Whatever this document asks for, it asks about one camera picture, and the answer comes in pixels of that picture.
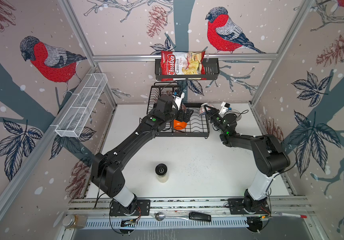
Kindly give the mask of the orange plastic bowl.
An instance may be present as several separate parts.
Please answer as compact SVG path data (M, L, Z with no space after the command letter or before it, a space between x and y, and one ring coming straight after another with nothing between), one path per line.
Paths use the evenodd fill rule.
M175 130L184 130L187 127L187 123L186 122L179 122L177 120L174 120L174 129Z

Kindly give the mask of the black wire dish rack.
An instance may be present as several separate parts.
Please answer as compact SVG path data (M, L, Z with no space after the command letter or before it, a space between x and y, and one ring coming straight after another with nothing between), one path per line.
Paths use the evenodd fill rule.
M186 94L177 83L155 83L151 86L147 114L156 106L161 96L171 96L178 101L182 101ZM200 114L200 107L201 104L199 103L181 103L177 118L167 123L166 127L157 136L207 139L210 135L209 122L204 115Z

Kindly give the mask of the blue geometric patterned bowl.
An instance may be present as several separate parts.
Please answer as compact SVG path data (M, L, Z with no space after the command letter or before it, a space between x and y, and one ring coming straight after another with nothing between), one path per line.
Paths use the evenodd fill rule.
M201 105L200 107L200 115L204 116L206 114L206 106L208 105L208 103L204 103Z

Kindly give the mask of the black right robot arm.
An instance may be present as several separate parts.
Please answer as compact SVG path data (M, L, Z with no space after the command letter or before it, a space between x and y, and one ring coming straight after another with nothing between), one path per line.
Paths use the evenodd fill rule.
M249 136L237 133L235 114L222 117L218 109L208 105L204 106L204 110L209 121L220 130L223 145L252 151L258 171L244 193L243 205L249 214L262 210L267 204L267 193L272 181L290 166L290 159L280 141L273 135Z

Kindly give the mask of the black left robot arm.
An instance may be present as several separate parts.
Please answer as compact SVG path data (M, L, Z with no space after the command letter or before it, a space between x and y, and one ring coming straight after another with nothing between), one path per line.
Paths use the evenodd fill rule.
M177 97L163 95L154 108L140 121L138 127L122 143L106 154L94 156L91 182L107 196L117 201L128 214L137 208L137 196L125 185L122 170L147 142L173 121L189 122L194 111L182 110Z

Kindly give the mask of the red cassava chips bag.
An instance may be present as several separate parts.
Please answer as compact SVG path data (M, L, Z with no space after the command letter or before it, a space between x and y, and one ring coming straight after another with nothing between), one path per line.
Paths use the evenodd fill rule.
M162 76L204 75L205 52L161 52Z

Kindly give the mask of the black lid jar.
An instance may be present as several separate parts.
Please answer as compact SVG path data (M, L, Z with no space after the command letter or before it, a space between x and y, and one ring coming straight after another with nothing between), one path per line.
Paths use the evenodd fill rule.
M158 164L155 168L155 172L157 175L157 180L160 183L166 183L168 181L168 167L165 164Z

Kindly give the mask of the metal spoon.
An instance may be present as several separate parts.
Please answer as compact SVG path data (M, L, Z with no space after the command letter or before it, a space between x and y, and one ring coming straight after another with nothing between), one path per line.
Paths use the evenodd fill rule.
M155 213L155 219L157 221L164 221L166 219L180 219L180 220L189 220L189 216L168 216L163 212Z

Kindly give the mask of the red white marker pen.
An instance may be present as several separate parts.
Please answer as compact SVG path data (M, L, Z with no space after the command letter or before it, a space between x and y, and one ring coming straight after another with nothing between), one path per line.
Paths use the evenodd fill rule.
M307 218L306 215L300 215L300 214L289 214L289 213L282 213L282 212L278 212L277 214L281 217L301 218L301 219Z

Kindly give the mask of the glass jar with spice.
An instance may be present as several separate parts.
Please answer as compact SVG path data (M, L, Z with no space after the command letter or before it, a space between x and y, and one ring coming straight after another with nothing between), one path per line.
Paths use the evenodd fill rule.
M66 229L83 229L87 225L87 219L85 215L67 215L62 224Z

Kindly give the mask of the black wall shelf basket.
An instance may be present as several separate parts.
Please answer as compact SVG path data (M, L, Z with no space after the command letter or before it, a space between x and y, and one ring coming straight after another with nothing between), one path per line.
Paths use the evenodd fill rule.
M220 74L218 59L204 59L201 63L191 60L181 61L182 65L163 64L161 59L156 59L156 80L179 81L179 80L216 80Z

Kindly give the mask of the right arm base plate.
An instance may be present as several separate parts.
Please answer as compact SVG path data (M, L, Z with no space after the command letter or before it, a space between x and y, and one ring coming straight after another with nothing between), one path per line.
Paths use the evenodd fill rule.
M231 215L269 215L271 213L267 198L260 201L231 198L228 199L226 206L229 208Z

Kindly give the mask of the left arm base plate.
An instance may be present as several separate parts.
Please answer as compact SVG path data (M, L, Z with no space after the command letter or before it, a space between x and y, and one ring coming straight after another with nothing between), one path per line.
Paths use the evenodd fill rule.
M124 216L148 216L150 214L150 200L135 199L128 207L124 207L118 201L112 200L110 216L124 217Z

